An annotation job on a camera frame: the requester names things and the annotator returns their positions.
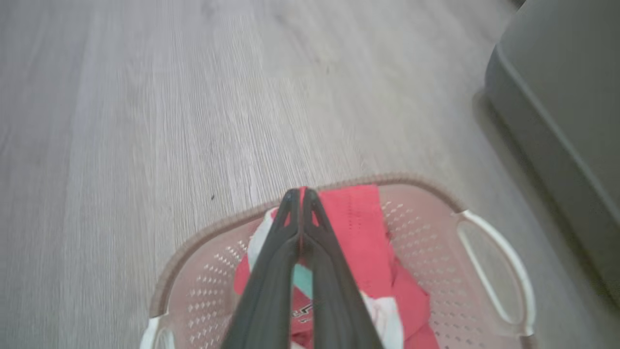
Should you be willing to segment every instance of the gray furniture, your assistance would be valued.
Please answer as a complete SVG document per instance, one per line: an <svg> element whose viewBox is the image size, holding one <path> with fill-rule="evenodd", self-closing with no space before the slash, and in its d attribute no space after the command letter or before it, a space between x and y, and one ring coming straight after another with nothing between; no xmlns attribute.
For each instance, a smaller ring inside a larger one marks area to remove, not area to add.
<svg viewBox="0 0 620 349"><path fill-rule="evenodd" d="M485 83L620 304L619 3L528 0Z"/></svg>

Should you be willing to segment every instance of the basket rim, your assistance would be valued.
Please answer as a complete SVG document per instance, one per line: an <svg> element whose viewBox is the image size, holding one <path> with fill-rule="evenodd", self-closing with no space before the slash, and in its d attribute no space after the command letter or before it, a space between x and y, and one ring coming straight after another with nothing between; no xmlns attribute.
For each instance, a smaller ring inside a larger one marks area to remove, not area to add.
<svg viewBox="0 0 620 349"><path fill-rule="evenodd" d="M331 190L347 186L369 185L387 186L394 184L404 184L422 188L441 199L455 213L466 210L464 204L458 198L455 198L445 187L434 183L433 181L412 173L389 173L377 174L373 176L365 176L347 181L339 181L336 183L318 186L317 191ZM187 239L181 247L170 258L164 271L161 273L155 291L151 298L149 308L149 317L155 318L164 315L167 312L168 300L172 291L172 286L176 277L179 275L183 265L189 258L205 243L219 237L232 229L238 228L255 219L261 218L265 211L278 205L279 200L266 202L249 210L234 214L224 218L210 226L199 230L194 236Z"/></svg>

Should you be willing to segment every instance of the pink laundry basket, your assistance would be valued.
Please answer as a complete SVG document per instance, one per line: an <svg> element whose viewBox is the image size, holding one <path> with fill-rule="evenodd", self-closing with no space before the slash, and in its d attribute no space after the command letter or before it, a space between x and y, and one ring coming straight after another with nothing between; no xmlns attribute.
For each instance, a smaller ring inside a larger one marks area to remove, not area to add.
<svg viewBox="0 0 620 349"><path fill-rule="evenodd" d="M535 348L534 294L518 255L489 223L425 179L390 174L333 184L376 184L402 264L430 294L441 349ZM217 349L236 306L233 278L270 202L206 228L168 262L151 299L141 349Z"/></svg>

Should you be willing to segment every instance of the laminate flooring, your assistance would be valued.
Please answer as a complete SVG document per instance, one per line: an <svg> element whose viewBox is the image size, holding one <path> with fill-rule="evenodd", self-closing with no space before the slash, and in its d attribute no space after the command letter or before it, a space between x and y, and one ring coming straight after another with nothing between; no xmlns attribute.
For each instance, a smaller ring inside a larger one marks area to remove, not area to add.
<svg viewBox="0 0 620 349"><path fill-rule="evenodd" d="M137 347L182 242L410 171L523 257L541 348L620 317L482 93L510 0L0 2L0 347Z"/></svg>

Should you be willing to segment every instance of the red cloth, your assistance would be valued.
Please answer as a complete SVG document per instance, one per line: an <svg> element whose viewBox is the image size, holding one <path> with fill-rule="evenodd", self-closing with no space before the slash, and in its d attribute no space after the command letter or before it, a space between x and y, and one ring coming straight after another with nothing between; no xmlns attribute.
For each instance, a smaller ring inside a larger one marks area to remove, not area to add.
<svg viewBox="0 0 620 349"><path fill-rule="evenodd" d="M404 327L405 348L437 349L428 326L429 296L401 265L389 243L376 186L355 186L319 193L327 217L360 290L370 298L394 297ZM234 289L241 294L249 279L247 256L237 267ZM293 290L291 334L312 347L312 300Z"/></svg>

